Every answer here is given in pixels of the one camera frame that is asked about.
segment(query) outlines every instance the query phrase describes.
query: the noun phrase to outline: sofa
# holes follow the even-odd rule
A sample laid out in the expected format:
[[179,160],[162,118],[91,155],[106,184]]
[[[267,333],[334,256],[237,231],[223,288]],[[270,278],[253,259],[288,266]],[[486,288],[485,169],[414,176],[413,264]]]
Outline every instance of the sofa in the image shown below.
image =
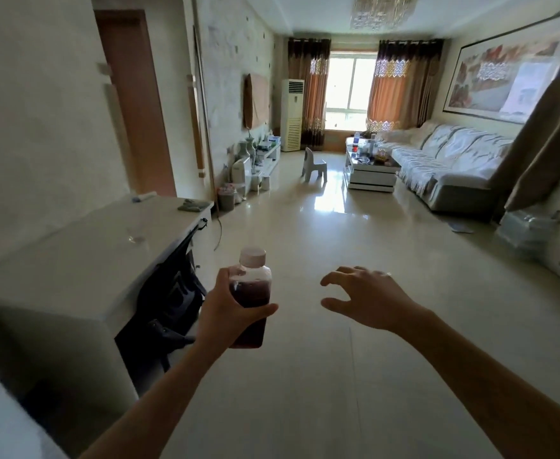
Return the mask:
[[376,139],[401,166],[398,177],[431,211],[485,216],[497,205],[499,193],[488,181],[513,139],[430,120]]

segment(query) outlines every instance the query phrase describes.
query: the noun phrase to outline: black bag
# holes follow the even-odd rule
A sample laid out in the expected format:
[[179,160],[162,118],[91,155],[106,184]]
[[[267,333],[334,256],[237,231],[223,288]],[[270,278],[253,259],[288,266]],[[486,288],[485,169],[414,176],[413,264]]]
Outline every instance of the black bag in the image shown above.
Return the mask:
[[159,359],[169,369],[167,355],[195,340],[184,335],[199,316],[206,290],[195,274],[188,251],[192,237],[207,226],[195,227],[169,257],[154,268],[138,293],[137,310],[116,336],[116,344],[129,368]]

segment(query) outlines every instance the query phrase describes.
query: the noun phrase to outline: white bottle cap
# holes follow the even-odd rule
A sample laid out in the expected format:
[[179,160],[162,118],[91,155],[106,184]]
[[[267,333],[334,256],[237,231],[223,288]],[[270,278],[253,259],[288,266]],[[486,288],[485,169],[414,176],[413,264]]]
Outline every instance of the white bottle cap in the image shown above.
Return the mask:
[[239,254],[239,263],[244,267],[256,269],[265,265],[265,250],[258,246],[246,246]]

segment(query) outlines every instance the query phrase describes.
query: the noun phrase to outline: hand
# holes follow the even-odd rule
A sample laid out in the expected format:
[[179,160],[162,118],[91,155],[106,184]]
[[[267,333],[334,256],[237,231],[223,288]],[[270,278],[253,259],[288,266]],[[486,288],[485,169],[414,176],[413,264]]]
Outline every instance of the hand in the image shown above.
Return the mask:
[[322,286],[330,283],[341,286],[350,301],[324,298],[322,306],[374,329],[396,333],[401,325],[425,310],[406,295],[390,274],[378,270],[340,267],[320,281]]
[[212,351],[216,357],[220,357],[248,325],[271,316],[278,309],[277,304],[244,308],[234,300],[229,291],[229,277],[238,273],[237,269],[219,270],[216,285],[201,307],[195,345]]

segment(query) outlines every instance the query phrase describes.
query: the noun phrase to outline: black picture frame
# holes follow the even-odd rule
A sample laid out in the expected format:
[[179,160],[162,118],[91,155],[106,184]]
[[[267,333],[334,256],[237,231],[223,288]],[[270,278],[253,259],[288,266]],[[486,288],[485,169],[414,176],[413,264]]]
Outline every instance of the black picture frame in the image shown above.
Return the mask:
[[553,16],[549,16],[549,17],[547,17],[545,19],[542,19],[540,21],[532,22],[530,24],[523,25],[522,27],[518,27],[517,29],[508,30],[506,32],[499,33],[497,35],[492,35],[491,37],[483,38],[481,40],[474,41],[474,42],[469,43],[467,45],[463,45],[460,48],[459,55],[456,58],[456,64],[454,65],[454,72],[452,73],[452,79],[450,80],[450,84],[448,85],[448,88],[447,88],[446,98],[445,98],[444,103],[443,103],[442,112],[449,113],[449,114],[468,115],[470,117],[477,117],[477,118],[480,118],[480,119],[487,119],[487,120],[495,120],[497,122],[506,122],[506,123],[511,123],[511,124],[515,124],[515,125],[524,125],[521,122],[515,122],[513,120],[499,119],[499,118],[496,118],[496,117],[488,117],[488,116],[483,116],[483,115],[479,115],[479,114],[462,113],[462,112],[459,112],[459,111],[447,111],[446,110],[447,103],[448,103],[448,98],[449,98],[450,93],[452,91],[452,84],[454,83],[454,77],[456,76],[457,70],[459,68],[460,57],[461,57],[462,51],[465,48],[469,48],[471,46],[478,45],[479,43],[483,43],[485,41],[494,40],[495,38],[504,37],[505,35],[510,35],[512,33],[519,32],[520,30],[529,29],[530,27],[542,24],[544,22],[549,22],[549,21],[552,21],[552,20],[557,19],[557,18],[560,18],[560,11],[558,13],[554,14]]

